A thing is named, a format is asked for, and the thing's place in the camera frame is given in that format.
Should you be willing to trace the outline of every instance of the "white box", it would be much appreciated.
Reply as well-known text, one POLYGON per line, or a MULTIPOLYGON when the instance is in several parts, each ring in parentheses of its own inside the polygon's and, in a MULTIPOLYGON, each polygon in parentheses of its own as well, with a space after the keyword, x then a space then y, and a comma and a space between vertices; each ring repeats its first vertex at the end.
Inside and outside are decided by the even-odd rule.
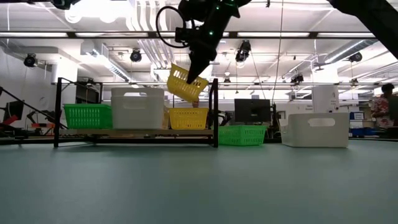
POLYGON ((160 88, 113 88, 114 129, 162 129, 164 90, 160 88))
POLYGON ((348 146, 349 113, 291 114, 280 125, 282 144, 287 146, 348 146))

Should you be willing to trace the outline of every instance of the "green basket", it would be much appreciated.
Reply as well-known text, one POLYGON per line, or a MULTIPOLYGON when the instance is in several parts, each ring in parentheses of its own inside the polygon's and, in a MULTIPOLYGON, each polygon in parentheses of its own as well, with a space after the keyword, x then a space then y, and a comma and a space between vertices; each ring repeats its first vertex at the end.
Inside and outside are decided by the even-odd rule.
POLYGON ((267 126, 222 126, 218 130, 218 142, 225 146, 258 146, 264 143, 267 126))
POLYGON ((65 104, 70 129, 112 129, 112 108, 101 104, 65 104))

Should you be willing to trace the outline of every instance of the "computer monitor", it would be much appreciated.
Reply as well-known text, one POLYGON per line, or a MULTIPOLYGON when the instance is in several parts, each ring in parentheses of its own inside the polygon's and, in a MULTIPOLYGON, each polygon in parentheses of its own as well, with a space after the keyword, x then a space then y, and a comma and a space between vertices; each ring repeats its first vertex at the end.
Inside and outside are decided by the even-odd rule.
POLYGON ((235 99, 235 122, 270 122, 271 101, 235 99))
POLYGON ((389 113, 391 120, 397 122, 398 121, 398 96, 392 96, 388 99, 389 105, 389 113))
POLYGON ((18 120, 22 119, 22 113, 24 112, 24 103, 21 101, 8 102, 4 110, 3 121, 6 121, 12 116, 17 116, 18 120))

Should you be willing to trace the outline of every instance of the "ceiling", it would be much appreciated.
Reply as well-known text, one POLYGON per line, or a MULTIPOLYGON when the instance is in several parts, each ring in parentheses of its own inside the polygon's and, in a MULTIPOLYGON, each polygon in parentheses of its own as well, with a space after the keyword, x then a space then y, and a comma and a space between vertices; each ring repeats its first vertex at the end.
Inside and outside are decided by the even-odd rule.
MULTIPOLYGON (((398 0, 389 1, 394 7, 398 7, 398 0)), ((155 11, 159 1, 139 1, 139 10, 135 16, 142 16, 141 6, 145 3, 146 26, 150 26, 151 6, 155 4, 155 11)), ((54 9, 49 3, 36 4, 0 4, 0 30, 15 31, 128 31, 126 16, 132 14, 127 7, 128 1, 114 1, 106 7, 92 6, 87 11, 96 11, 97 15, 90 14, 83 16, 77 23, 70 23, 65 18, 65 12, 54 9), (112 13, 116 20, 105 23, 100 15, 112 13)), ((177 7, 178 1, 166 0, 166 5, 177 7)), ((281 29, 282 1, 271 1, 270 8, 266 8, 266 1, 252 1, 239 9, 241 18, 233 17, 226 32, 279 32, 281 29)), ((164 22, 168 30, 173 31, 182 25, 181 18, 173 11, 165 11, 164 22)), ((343 14, 334 10, 325 0, 286 0, 283 7, 282 32, 369 32, 365 26, 355 17, 343 14)), ((109 49, 109 58, 119 67, 123 68, 129 75, 138 81, 153 81, 150 75, 153 64, 147 57, 143 46, 137 39, 93 39, 96 46, 104 44, 109 49), (142 60, 132 63, 129 56, 133 49, 141 49, 142 60)), ((234 61, 236 49, 240 46, 241 39, 225 39, 218 46, 218 56, 211 70, 211 77, 224 78, 229 72, 231 81, 234 82, 255 82, 260 78, 264 82, 284 81, 281 77, 289 78, 286 74, 295 66, 312 55, 326 55, 350 40, 341 39, 249 39, 252 47, 252 54, 244 63, 243 67, 237 68, 234 61)), ((83 40, 79 39, 12 39, 9 47, 57 47, 79 61, 79 76, 92 77, 98 81, 120 82, 120 79, 106 69, 103 65, 90 60, 90 56, 81 54, 80 47, 83 40)), ((175 62, 188 68, 190 61, 187 49, 170 49, 175 62)), ((359 76, 366 72, 377 71, 383 66, 397 61, 388 50, 380 43, 376 43, 361 51, 363 60, 359 63, 338 62, 333 66, 338 71, 341 81, 349 81, 352 77, 359 76)), ((306 81, 312 79, 310 69, 303 71, 306 81)), ((375 73, 364 82, 378 81, 385 77, 394 78, 398 70, 375 73)))

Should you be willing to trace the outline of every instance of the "teal table surface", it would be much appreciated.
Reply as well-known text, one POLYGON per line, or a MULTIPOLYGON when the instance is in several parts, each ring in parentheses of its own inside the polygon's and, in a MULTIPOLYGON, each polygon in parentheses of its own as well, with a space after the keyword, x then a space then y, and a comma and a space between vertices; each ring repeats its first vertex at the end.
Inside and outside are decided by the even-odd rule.
POLYGON ((398 143, 0 146, 0 223, 398 223, 398 143))

